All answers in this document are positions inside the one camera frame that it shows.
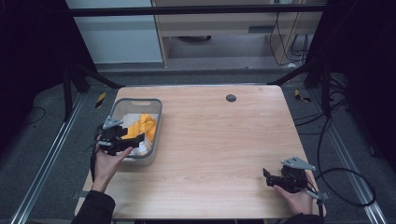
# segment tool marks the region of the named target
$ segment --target aluminum rail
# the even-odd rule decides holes
[[[85,95],[82,93],[78,94],[78,98],[74,105],[73,113],[71,114],[69,120],[64,122],[60,131],[58,132],[52,146],[49,149],[49,153],[47,154],[46,159],[44,159],[40,170],[35,176],[35,180],[25,194],[20,206],[18,207],[18,210],[14,213],[14,216],[12,217],[10,222],[11,224],[23,224],[28,219],[32,208],[35,205],[35,201],[37,200],[38,195],[40,194],[41,190],[44,187],[44,184],[46,183],[47,177],[50,174],[50,170],[55,163],[56,158],[58,157],[59,152],[62,149],[62,146],[64,145],[65,138],[69,134],[69,131],[73,126],[74,121],[76,120],[84,96]]]
[[[312,90],[308,90],[315,103],[317,109],[322,111],[322,107],[320,106],[320,98],[318,93]],[[331,124],[329,128],[329,136],[334,145],[335,151],[337,152],[338,158],[341,163],[343,163],[344,167],[361,174],[358,165],[353,161],[352,156],[350,156],[347,147],[345,146],[340,134],[334,125]],[[356,177],[355,175],[349,175],[349,180],[354,188],[356,194],[358,195],[361,203],[368,203],[373,198],[373,194],[370,191],[370,188],[367,186],[366,182],[361,178]],[[374,202],[370,206],[365,206],[364,210],[366,212],[367,217],[370,219],[373,224],[388,224],[387,219],[382,213],[381,208],[379,207],[377,202]]]
[[[188,7],[114,7],[72,8],[68,10],[45,10],[44,14],[72,17],[142,16],[177,14],[220,13],[266,13],[266,12],[318,12],[334,10],[347,5],[290,4],[290,5],[234,5],[234,6],[188,6]]]

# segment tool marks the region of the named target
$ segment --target human hand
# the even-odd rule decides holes
[[[312,183],[311,177],[306,174],[307,181]],[[285,198],[286,202],[289,204],[289,209],[294,215],[299,215],[303,213],[304,215],[312,215],[313,208],[312,202],[313,199],[309,196],[305,190],[301,190],[297,193],[289,193],[282,189],[278,185],[274,185],[275,191],[280,194],[283,198]]]
[[[120,155],[110,156],[96,145],[95,177],[92,190],[105,192],[108,183],[116,173],[122,160],[131,153],[132,149],[132,147],[128,147]]]

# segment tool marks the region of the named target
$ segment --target floor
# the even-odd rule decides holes
[[[299,49],[301,43],[297,41],[295,49]],[[286,75],[300,63],[300,58],[295,57],[296,62],[292,64],[277,65],[263,35],[212,36],[209,41],[174,38],[169,58],[166,68],[103,75],[129,86],[265,84]],[[308,161],[317,166],[319,151],[323,170],[352,167],[363,174],[376,190],[374,205],[358,207],[342,201],[320,179],[320,191],[329,191],[332,195],[325,202],[326,223],[396,223],[396,195],[393,193],[396,174],[384,159],[370,155],[369,146],[353,115],[348,112],[347,104],[334,108],[332,126],[326,129],[318,147],[319,133],[324,125],[324,118],[320,116],[319,89],[306,90],[302,85],[303,80],[304,75],[298,76],[283,85],[282,90],[296,124],[318,117],[313,122],[297,127]],[[86,148],[92,142],[93,127],[106,117],[117,94],[117,90],[111,90],[93,79],[89,79],[89,82],[92,85],[89,93],[74,91],[75,102],[81,101],[80,108],[70,130],[65,133],[66,138],[60,142],[60,151],[52,154],[55,160],[49,164],[46,181],[33,198],[34,205],[27,210],[30,223],[68,223],[67,220],[73,218],[77,203],[73,194],[81,190],[89,170],[90,153]],[[295,90],[312,102],[297,99]],[[106,99],[102,107],[96,109],[94,105],[103,91],[106,92]],[[335,93],[332,98],[332,104],[335,105],[344,96]],[[55,86],[37,95],[26,125],[21,127],[19,135],[9,146],[12,153],[1,161],[0,223],[9,222],[35,181],[35,175],[42,171],[40,167],[46,161],[52,143],[57,140],[63,118],[62,86]],[[364,195],[369,195],[365,192],[364,183],[354,179],[353,175],[334,172],[326,175],[326,179],[342,197],[355,203],[364,200],[361,198]]]

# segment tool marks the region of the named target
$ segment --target electrical wire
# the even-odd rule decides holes
[[[94,146],[96,146],[96,144],[99,142],[99,140],[94,140],[85,150],[84,152],[87,152],[90,148],[94,148]]]
[[[99,147],[96,147],[96,144],[99,142],[98,136],[101,134],[100,130],[102,129],[103,124],[100,124],[96,127],[95,135],[93,136],[93,143],[88,147],[92,147],[92,154],[91,154],[91,159],[90,159],[90,170],[91,170],[91,178],[92,182],[94,182],[95,179],[95,164],[96,164],[96,155],[98,151],[100,150]]]
[[[332,97],[333,95],[335,95],[336,93],[340,93],[340,94],[342,94],[342,95],[344,95],[345,96],[345,91],[333,91],[332,93],[330,93],[330,97]]]
[[[307,56],[308,56],[308,35],[305,35],[303,54],[301,55],[301,58],[300,58],[301,65],[303,65],[305,63]]]
[[[310,181],[306,181],[306,182],[311,186],[311,188],[308,189],[311,190],[313,193],[318,194],[318,190],[317,188],[315,188],[314,184],[312,184]]]
[[[344,91],[346,88],[344,88],[344,87],[340,87],[339,85],[336,85],[336,84],[330,84],[330,87],[334,87],[334,88],[336,88],[336,89],[338,89],[338,90],[341,90],[341,91]]]
[[[288,63],[280,63],[276,59],[275,52],[274,52],[274,49],[272,47],[272,36],[273,36],[273,33],[274,33],[275,29],[277,29],[277,32],[279,34],[279,39],[280,39],[280,43],[282,45],[283,53],[286,56],[286,58],[289,60]],[[275,24],[274,24],[274,29],[273,29],[272,33],[270,34],[269,42],[270,42],[270,49],[271,49],[271,51],[273,53],[273,56],[274,56],[274,59],[275,59],[275,62],[276,62],[277,65],[287,65],[289,63],[299,62],[299,60],[294,60],[294,59],[289,58],[288,53],[286,52],[285,44],[283,43],[283,39],[282,39],[282,34],[280,33],[280,30],[279,30],[279,12],[276,13],[276,21],[275,21]]]
[[[338,86],[339,89],[345,89],[347,87],[346,76],[344,76],[344,83],[337,78],[332,77],[332,75],[330,75],[330,79],[334,83],[334,85]]]
[[[330,126],[332,125],[332,120],[330,121],[330,124],[327,126],[327,128],[325,129],[325,132],[327,131],[327,130],[329,130],[330,129]],[[319,134],[321,134],[321,132],[319,132],[319,133],[298,133],[298,134],[301,134],[301,135],[319,135]]]
[[[46,116],[46,109],[44,109],[43,107],[41,107],[41,106],[33,106],[33,109],[40,109],[40,110],[43,111],[43,114],[41,115],[40,118],[38,118],[38,119],[36,119],[34,121],[31,121],[31,122],[23,123],[23,125],[35,124],[35,123],[39,122],[41,119],[43,119],[44,116]]]
[[[308,52],[307,50],[307,46],[308,46],[308,35],[305,35],[305,41],[304,41],[304,47],[303,49],[294,49],[294,45],[296,43],[298,35],[295,35],[293,38],[293,41],[291,42],[291,46],[290,46],[290,52],[292,55],[296,56],[296,57],[301,57],[304,56],[304,54],[306,55],[306,53]]]
[[[346,202],[346,203],[349,203],[349,204],[352,204],[352,205],[355,205],[355,206],[358,206],[358,207],[369,206],[369,205],[371,205],[371,204],[373,204],[373,203],[375,202],[376,194],[375,194],[375,189],[374,189],[373,185],[368,181],[367,178],[365,178],[363,175],[359,174],[358,172],[353,171],[353,170],[350,170],[350,169],[347,169],[347,168],[332,168],[332,169],[326,170],[326,171],[324,171],[324,172],[322,172],[322,170],[321,170],[321,164],[320,164],[320,147],[321,147],[321,143],[322,143],[322,140],[323,140],[323,135],[324,135],[324,133],[326,132],[326,129],[325,129],[325,128],[326,128],[327,124],[329,123],[329,121],[331,121],[331,119],[332,119],[332,117],[326,118],[325,124],[324,124],[324,126],[323,126],[323,128],[322,128],[322,132],[321,132],[320,137],[319,137],[318,149],[317,149],[317,164],[318,164],[318,172],[319,172],[319,175],[318,175],[317,177],[315,177],[315,180],[318,180],[319,178],[321,178],[321,179],[323,180],[323,183],[324,183],[335,195],[337,195],[341,200],[343,200],[343,201]],[[360,177],[361,179],[363,179],[363,180],[366,182],[367,186],[369,187],[370,191],[372,192],[372,194],[373,194],[373,199],[372,199],[370,202],[368,202],[368,203],[355,203],[355,202],[352,202],[352,201],[350,201],[349,199],[345,198],[344,196],[342,196],[340,193],[338,193],[338,192],[329,184],[329,182],[327,181],[327,179],[326,179],[325,176],[324,176],[325,174],[330,173],[330,172],[334,172],[334,171],[350,172],[350,173],[352,173],[352,174],[354,174],[354,175],[357,175],[357,176]]]
[[[331,111],[334,110],[337,106],[339,106],[339,105],[345,103],[346,101],[347,101],[347,100],[342,100],[342,101],[336,103],[335,105],[332,105],[332,106],[330,107],[330,110],[331,110]],[[320,118],[321,118],[322,116],[324,116],[324,115],[325,115],[325,113],[322,112],[322,113],[317,113],[317,114],[314,114],[314,115],[308,115],[308,116],[303,117],[303,118],[299,118],[299,119],[307,119],[307,118],[311,118],[311,117],[316,116],[316,117],[314,117],[313,119],[310,119],[310,120],[308,120],[308,121],[306,121],[306,122],[303,122],[303,123],[296,124],[295,126],[298,127],[298,126],[303,126],[303,125],[305,125],[305,124],[311,123],[311,122],[313,122],[313,121],[315,121],[315,120],[317,120],[317,119],[320,119]]]

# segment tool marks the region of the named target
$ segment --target black sleeve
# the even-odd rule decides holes
[[[116,203],[110,196],[91,190],[72,224],[109,224],[115,206]]]
[[[322,224],[323,218],[315,215],[304,215],[303,213],[289,218],[283,224]]]

